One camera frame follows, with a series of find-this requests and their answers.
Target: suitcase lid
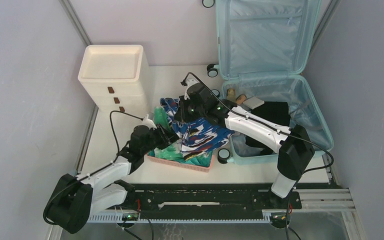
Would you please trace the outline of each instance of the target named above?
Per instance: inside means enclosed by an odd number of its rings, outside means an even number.
[[[217,0],[218,62],[239,74],[299,74],[309,57],[321,0]]]

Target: metal corner post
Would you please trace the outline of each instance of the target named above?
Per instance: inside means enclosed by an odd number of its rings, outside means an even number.
[[[329,21],[331,20],[332,16],[335,13],[335,10],[337,9],[339,3],[341,0],[331,0],[329,3],[329,6],[326,8],[326,12],[324,13],[323,17],[320,20],[320,23],[315,30],[314,37],[312,39],[311,43],[311,49],[310,49],[310,56],[316,47],[316,44],[319,42],[320,37],[322,36],[323,32],[325,31],[326,26],[329,24]]]
[[[61,3],[61,6],[64,8],[65,13],[67,14],[68,18],[70,19],[71,23],[73,24],[74,28],[76,29],[78,35],[80,36],[81,40],[83,41],[85,46],[92,45],[91,39],[89,38],[88,34],[86,33],[85,28],[83,27],[82,23],[80,22],[79,17],[76,14],[76,11],[73,8],[73,5],[71,4],[70,0],[58,0],[59,3]]]

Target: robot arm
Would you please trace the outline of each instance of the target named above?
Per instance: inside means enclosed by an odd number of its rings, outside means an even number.
[[[283,205],[315,153],[306,129],[300,125],[294,128],[278,125],[247,112],[236,103],[218,100],[207,86],[195,79],[185,78],[181,84],[187,89],[180,97],[176,120],[190,122],[203,117],[213,125],[243,133],[278,154],[279,174],[269,193],[274,206]]]
[[[155,148],[165,149],[177,139],[176,134],[155,126],[145,117],[114,161],[94,172],[77,176],[66,174],[59,179],[43,211],[45,221],[71,234],[78,232],[89,216],[125,201],[126,189],[114,182],[138,169],[148,152]]]

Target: red wire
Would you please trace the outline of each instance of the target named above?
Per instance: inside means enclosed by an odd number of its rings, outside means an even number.
[[[137,210],[140,211],[141,210],[141,200],[137,199],[136,202],[137,202]]]

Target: open suitcase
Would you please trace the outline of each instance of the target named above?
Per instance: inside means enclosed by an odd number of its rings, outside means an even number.
[[[210,64],[208,75],[219,71],[225,79],[222,96],[234,88],[266,102],[287,102],[290,127],[299,124],[311,141],[331,150],[331,132],[307,80],[300,75],[310,53],[321,0],[217,0],[218,65]],[[236,164],[275,162],[277,154],[255,156],[244,135],[230,138]],[[314,158],[324,152],[315,149]]]

